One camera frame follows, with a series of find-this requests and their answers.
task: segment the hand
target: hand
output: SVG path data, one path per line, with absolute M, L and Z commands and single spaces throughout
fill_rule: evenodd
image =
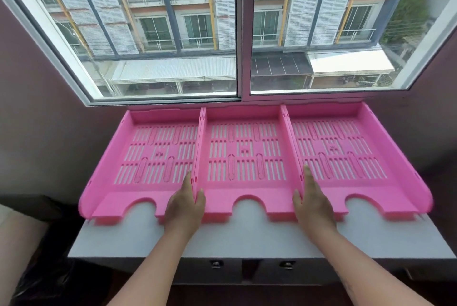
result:
M 165 210 L 165 232 L 178 231 L 189 240 L 202 222 L 206 198 L 203 190 L 197 193 L 197 200 L 192 195 L 191 172 L 182 181 L 181 189 L 174 193 Z
M 312 242 L 316 236 L 325 230 L 336 231 L 333 207 L 327 197 L 315 182 L 313 174 L 307 165 L 303 167 L 305 175 L 305 193 L 303 200 L 298 190 L 293 194 L 293 206 L 298 224 Z

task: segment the white metal roof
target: white metal roof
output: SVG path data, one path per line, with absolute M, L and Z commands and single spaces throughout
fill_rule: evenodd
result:
M 235 80 L 235 56 L 125 60 L 119 62 L 112 83 Z
M 394 67 L 383 50 L 309 54 L 317 76 L 388 74 Z

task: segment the dark roof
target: dark roof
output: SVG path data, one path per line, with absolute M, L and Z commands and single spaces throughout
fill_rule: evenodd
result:
M 313 70 L 304 52 L 252 55 L 251 76 L 307 75 Z

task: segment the person's left arm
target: person's left arm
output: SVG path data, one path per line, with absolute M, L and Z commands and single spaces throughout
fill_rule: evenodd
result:
M 205 194 L 194 202 L 188 172 L 165 211 L 165 231 L 149 256 L 107 306 L 165 306 L 179 260 L 205 212 Z

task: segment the forearm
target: forearm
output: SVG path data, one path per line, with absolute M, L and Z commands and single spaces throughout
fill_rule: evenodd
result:
M 178 231 L 163 234 L 108 306 L 165 306 L 174 273 L 188 241 L 186 235 Z
M 354 305 L 431 305 L 337 231 L 323 231 L 314 242 L 340 276 Z

